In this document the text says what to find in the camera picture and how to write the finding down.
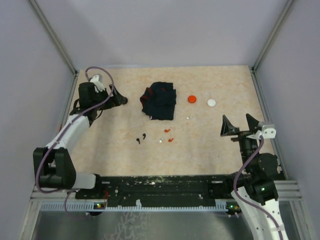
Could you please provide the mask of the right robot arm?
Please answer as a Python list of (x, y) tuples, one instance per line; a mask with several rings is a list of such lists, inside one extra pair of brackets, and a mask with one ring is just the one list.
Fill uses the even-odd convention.
[(261, 153), (265, 140), (274, 139), (277, 131), (270, 122), (262, 122), (246, 114), (248, 130), (234, 126), (226, 115), (222, 116), (220, 136), (231, 137), (239, 144), (241, 168), (234, 179), (223, 185), (223, 192), (234, 198), (245, 218), (253, 239), (286, 240), (288, 235), (280, 213), (279, 195), (275, 178), (278, 157)]

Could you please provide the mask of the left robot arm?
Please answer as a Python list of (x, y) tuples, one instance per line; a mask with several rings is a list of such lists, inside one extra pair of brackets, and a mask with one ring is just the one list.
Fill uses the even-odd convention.
[(102, 83), (80, 84), (79, 97), (64, 127), (45, 147), (34, 150), (35, 185), (39, 192), (49, 194), (59, 190), (86, 189), (87, 194), (95, 199), (103, 195), (104, 186), (97, 182), (98, 176), (76, 171), (70, 153), (98, 118), (98, 112), (128, 103), (113, 84), (109, 87), (111, 93)]

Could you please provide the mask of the white earbud case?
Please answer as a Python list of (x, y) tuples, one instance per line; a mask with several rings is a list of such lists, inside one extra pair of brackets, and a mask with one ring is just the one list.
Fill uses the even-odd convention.
[(209, 99), (209, 100), (207, 101), (207, 106), (208, 106), (208, 107), (213, 108), (213, 107), (216, 106), (216, 104), (217, 104), (217, 102), (216, 102), (214, 99)]

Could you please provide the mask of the orange earbud case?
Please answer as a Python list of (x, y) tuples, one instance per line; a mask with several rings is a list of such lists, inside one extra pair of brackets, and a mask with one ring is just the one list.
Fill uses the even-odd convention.
[(195, 95), (190, 95), (187, 100), (189, 103), (194, 104), (197, 101), (197, 97)]

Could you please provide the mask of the dark navy folded cloth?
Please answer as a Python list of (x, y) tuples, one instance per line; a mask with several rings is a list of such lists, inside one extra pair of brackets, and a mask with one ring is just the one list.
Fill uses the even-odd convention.
[(172, 121), (176, 106), (177, 93), (172, 82), (154, 82), (147, 87), (139, 98), (142, 112), (150, 120)]

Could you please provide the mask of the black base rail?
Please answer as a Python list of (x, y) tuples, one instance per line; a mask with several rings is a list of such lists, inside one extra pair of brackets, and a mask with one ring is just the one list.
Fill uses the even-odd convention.
[(79, 190), (77, 200), (102, 200), (108, 207), (214, 207), (231, 199), (235, 174), (99, 176), (95, 187)]

